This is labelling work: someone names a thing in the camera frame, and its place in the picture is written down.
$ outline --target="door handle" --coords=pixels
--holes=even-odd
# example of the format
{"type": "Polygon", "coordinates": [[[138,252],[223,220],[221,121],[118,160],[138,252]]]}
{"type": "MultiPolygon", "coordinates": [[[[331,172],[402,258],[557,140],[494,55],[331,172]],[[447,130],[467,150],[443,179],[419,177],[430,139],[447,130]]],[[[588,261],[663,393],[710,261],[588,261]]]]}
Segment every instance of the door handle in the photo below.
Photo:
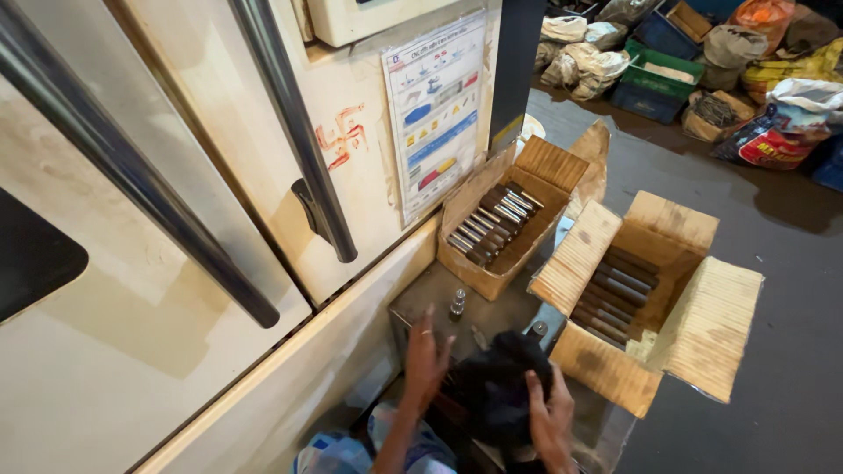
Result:
{"type": "Polygon", "coordinates": [[[302,93],[298,89],[293,66],[284,49],[281,35],[268,0],[230,0],[246,43],[252,50],[266,92],[278,121],[287,134],[293,156],[302,171],[304,184],[313,200],[317,229],[324,229],[337,258],[348,263],[357,258],[352,234],[319,150],[302,93]]]}
{"type": "Polygon", "coordinates": [[[258,324],[278,322],[270,300],[9,0],[0,0],[0,72],[258,324]]]}

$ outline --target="orange bag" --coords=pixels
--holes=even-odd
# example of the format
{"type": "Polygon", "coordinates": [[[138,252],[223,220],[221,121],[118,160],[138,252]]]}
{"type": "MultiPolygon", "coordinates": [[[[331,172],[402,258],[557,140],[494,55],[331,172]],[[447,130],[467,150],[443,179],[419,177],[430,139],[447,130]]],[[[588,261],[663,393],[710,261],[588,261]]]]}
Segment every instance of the orange bag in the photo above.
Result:
{"type": "Polygon", "coordinates": [[[793,2],[788,0],[746,0],[735,9],[728,23],[765,35],[770,45],[764,56],[769,56],[778,49],[793,18],[794,9],[793,2]]]}

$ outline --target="metal table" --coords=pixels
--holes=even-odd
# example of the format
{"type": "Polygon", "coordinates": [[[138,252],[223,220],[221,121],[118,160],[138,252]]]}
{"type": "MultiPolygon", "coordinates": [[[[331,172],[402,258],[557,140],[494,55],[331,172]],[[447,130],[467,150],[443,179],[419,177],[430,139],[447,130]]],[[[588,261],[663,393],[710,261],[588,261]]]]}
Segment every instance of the metal table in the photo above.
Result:
{"type": "MultiPolygon", "coordinates": [[[[526,331],[534,321],[542,320],[547,323],[548,332],[540,344],[550,353],[561,333],[565,318],[552,306],[527,293],[533,272],[546,260],[540,255],[541,253],[537,255],[538,261],[527,265],[493,302],[487,301],[441,263],[435,261],[389,305],[395,341],[402,360],[409,325],[430,303],[434,303],[436,308],[433,327],[437,340],[442,341],[450,335],[457,337],[451,352],[456,362],[481,350],[472,326],[490,342],[499,332],[526,331]],[[452,322],[448,318],[448,309],[458,288],[462,288],[466,293],[464,313],[459,322],[452,322]]],[[[575,401],[574,459],[589,474],[612,472],[617,466],[636,418],[575,380],[566,379],[566,384],[575,401]]],[[[495,454],[489,452],[488,447],[483,449],[491,455],[490,457],[495,458],[495,454]]]]}

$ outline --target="cardboard box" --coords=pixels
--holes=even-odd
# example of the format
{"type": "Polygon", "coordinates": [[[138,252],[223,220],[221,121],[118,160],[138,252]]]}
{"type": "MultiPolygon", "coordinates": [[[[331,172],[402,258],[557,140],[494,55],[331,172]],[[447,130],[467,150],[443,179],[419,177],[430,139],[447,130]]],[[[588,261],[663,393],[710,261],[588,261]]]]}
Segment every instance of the cardboard box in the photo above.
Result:
{"type": "Polygon", "coordinates": [[[734,110],[735,115],[738,116],[738,122],[732,124],[729,127],[718,127],[716,125],[712,125],[711,123],[705,121],[702,117],[698,116],[694,112],[694,103],[702,98],[702,92],[694,92],[690,96],[690,104],[691,107],[685,109],[685,113],[682,115],[682,129],[689,135],[694,138],[699,138],[704,142],[716,143],[725,140],[730,135],[732,135],[733,131],[743,125],[746,121],[751,119],[755,116],[755,108],[746,105],[745,103],[741,102],[740,100],[736,99],[730,94],[718,90],[717,92],[713,93],[715,97],[718,99],[726,101],[729,106],[732,107],[734,110]]]}
{"type": "Polygon", "coordinates": [[[518,161],[514,161],[514,158],[513,144],[483,164],[445,200],[442,228],[438,236],[437,259],[490,301],[495,300],[515,278],[545,238],[556,232],[556,225],[571,193],[588,167],[586,161],[536,136],[532,136],[524,145],[518,161]],[[477,209],[487,191],[497,183],[506,184],[510,180],[521,185],[545,207],[530,218],[521,229],[521,234],[483,269],[465,258],[446,239],[477,209]]]}
{"type": "Polygon", "coordinates": [[[677,3],[665,16],[670,20],[670,23],[676,25],[697,43],[701,43],[712,28],[706,17],[697,13],[685,2],[677,3]]]}
{"type": "Polygon", "coordinates": [[[590,202],[529,290],[570,315],[610,245],[660,266],[626,351],[568,321],[550,359],[637,417],[664,373],[728,403],[763,277],[706,257],[719,221],[639,191],[621,219],[590,202]]]}

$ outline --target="yellow bag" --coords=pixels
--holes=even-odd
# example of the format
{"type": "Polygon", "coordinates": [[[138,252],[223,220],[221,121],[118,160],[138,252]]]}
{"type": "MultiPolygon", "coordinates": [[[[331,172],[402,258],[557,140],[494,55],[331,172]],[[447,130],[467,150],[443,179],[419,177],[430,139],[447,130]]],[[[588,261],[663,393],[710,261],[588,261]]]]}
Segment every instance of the yellow bag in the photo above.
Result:
{"type": "Polygon", "coordinates": [[[814,51],[811,56],[792,61],[759,61],[741,76],[744,88],[752,100],[759,104],[766,101],[767,91],[787,78],[817,79],[843,83],[843,67],[837,69],[843,53],[843,38],[814,51]]]}

